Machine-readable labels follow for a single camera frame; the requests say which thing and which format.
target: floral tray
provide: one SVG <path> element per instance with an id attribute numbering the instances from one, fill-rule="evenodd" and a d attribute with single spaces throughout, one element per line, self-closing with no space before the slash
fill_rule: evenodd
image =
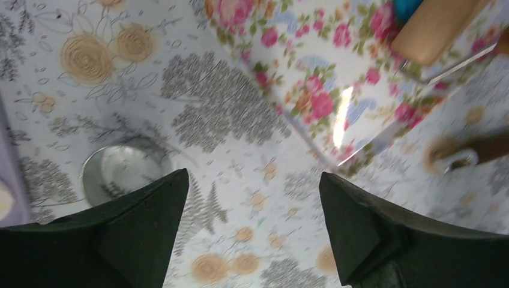
<path id="1" fill-rule="evenodd" d="M 426 76 L 496 40 L 504 26 L 497 1 L 470 24 Z M 389 1 L 206 0 L 209 27 L 258 81 L 312 151 L 330 168 L 356 174 L 402 137 L 488 61 L 435 86 L 397 69 L 388 43 L 399 30 Z"/>

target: white round object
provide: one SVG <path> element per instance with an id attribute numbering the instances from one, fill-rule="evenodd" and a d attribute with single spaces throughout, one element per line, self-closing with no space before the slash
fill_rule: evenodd
<path id="1" fill-rule="evenodd" d="M 3 220 L 14 206 L 14 198 L 11 190 L 0 180 L 0 220 Z"/>

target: purple tray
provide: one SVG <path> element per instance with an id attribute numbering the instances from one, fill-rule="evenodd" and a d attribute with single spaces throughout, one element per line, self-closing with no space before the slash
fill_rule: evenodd
<path id="1" fill-rule="evenodd" d="M 13 209 L 0 220 L 0 227 L 7 227 L 28 223 L 29 206 L 25 196 L 25 186 L 16 164 L 17 154 L 7 134 L 7 120 L 1 103 L 0 114 L 0 179 L 9 187 L 14 198 Z"/>

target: table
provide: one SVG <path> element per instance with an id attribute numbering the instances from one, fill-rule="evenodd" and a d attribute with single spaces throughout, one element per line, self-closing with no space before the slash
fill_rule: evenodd
<path id="1" fill-rule="evenodd" d="M 326 167 L 216 45 L 208 3 L 2 4 L 0 91 L 32 220 L 89 208 L 82 163 L 142 133 L 192 175 L 165 287 L 340 287 L 318 195 Z M 507 233 L 507 158 L 445 177 L 422 159 L 443 134 L 507 123 L 508 70 L 492 63 L 350 180 L 420 214 Z"/>

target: black object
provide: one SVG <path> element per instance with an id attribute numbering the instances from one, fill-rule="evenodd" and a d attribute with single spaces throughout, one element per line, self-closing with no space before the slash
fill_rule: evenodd
<path id="1" fill-rule="evenodd" d="M 177 170 L 47 225 L 0 229 L 0 287 L 160 288 L 188 189 Z"/>
<path id="2" fill-rule="evenodd" d="M 509 287 L 509 236 L 427 218 L 329 173 L 319 189 L 343 285 Z"/>

